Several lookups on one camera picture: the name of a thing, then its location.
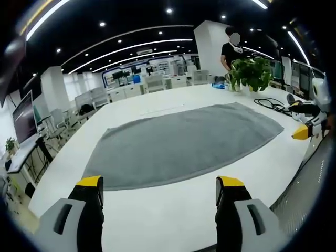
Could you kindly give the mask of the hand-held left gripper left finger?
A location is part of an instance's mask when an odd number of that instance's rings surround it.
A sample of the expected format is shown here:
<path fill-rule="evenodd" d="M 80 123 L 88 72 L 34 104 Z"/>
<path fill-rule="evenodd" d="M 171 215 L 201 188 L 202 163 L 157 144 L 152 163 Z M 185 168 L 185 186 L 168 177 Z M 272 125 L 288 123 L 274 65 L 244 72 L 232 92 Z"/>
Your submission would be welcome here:
<path fill-rule="evenodd" d="M 102 251 L 103 177 L 82 178 L 40 217 L 40 251 Z"/>

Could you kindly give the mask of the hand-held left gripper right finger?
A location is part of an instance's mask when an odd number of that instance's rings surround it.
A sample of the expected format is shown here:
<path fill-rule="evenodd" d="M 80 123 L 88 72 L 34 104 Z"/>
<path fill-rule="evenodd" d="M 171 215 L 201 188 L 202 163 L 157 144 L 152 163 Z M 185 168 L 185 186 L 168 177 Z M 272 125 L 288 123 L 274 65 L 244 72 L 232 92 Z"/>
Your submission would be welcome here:
<path fill-rule="evenodd" d="M 216 178 L 215 222 L 216 251 L 281 251 L 287 242 L 278 217 L 237 178 Z"/>

